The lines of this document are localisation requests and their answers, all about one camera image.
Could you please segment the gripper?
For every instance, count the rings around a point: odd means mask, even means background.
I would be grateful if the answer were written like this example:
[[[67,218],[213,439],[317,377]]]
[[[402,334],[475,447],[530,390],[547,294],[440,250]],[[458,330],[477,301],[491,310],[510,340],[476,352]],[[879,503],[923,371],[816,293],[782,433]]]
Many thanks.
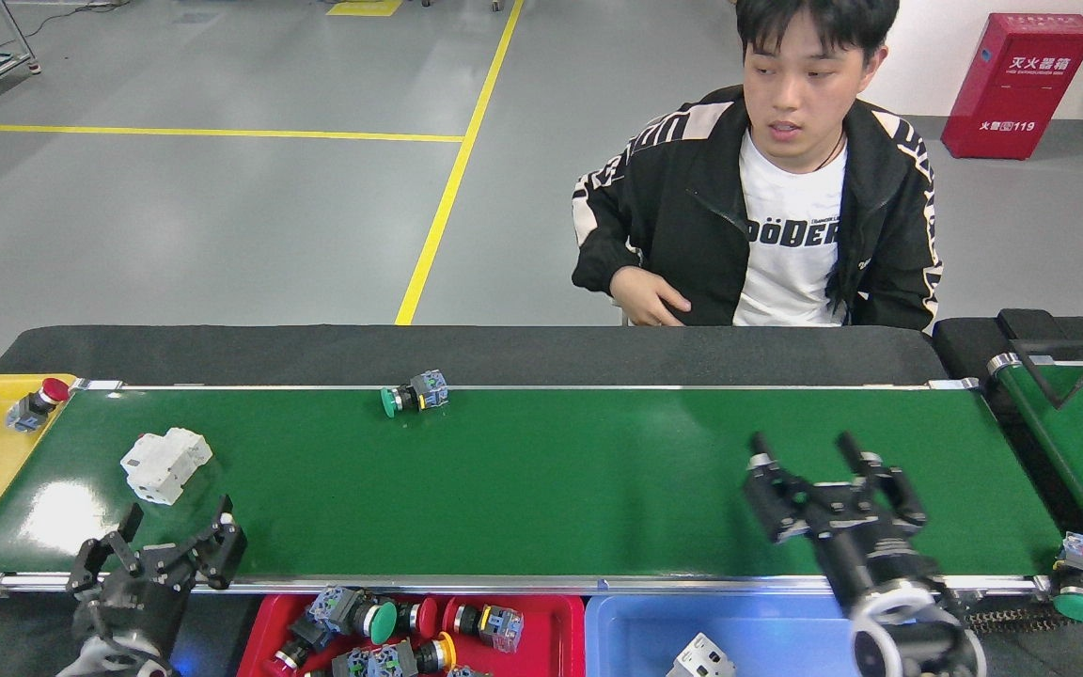
[[[82,646],[76,664],[168,664],[196,582],[229,589],[242,564],[246,536],[229,496],[209,526],[177,543],[143,547],[141,562],[132,541],[143,518],[133,504],[116,530],[84,541],[74,558],[66,591],[78,601],[71,633]],[[123,569],[100,583],[110,556]]]
[[[880,493],[891,512],[876,507],[867,512],[828,509],[828,487],[795,476],[778,463],[764,433],[749,438],[751,458],[744,496],[771,543],[786,543],[809,535],[815,560],[824,571],[841,611],[854,612],[872,593],[886,593],[900,583],[927,591],[929,604],[942,595],[942,582],[932,559],[910,543],[925,528],[919,497],[898,466],[888,466],[872,451],[862,450],[845,430],[838,450],[854,473],[854,487],[875,505]]]

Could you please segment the person's right hand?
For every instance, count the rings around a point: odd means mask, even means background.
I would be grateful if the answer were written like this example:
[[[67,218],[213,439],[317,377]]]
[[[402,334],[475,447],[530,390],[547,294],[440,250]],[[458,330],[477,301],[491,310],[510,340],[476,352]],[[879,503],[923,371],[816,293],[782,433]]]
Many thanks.
[[[684,326],[678,313],[692,308],[687,297],[643,266],[619,266],[611,277],[609,295],[635,326]]]

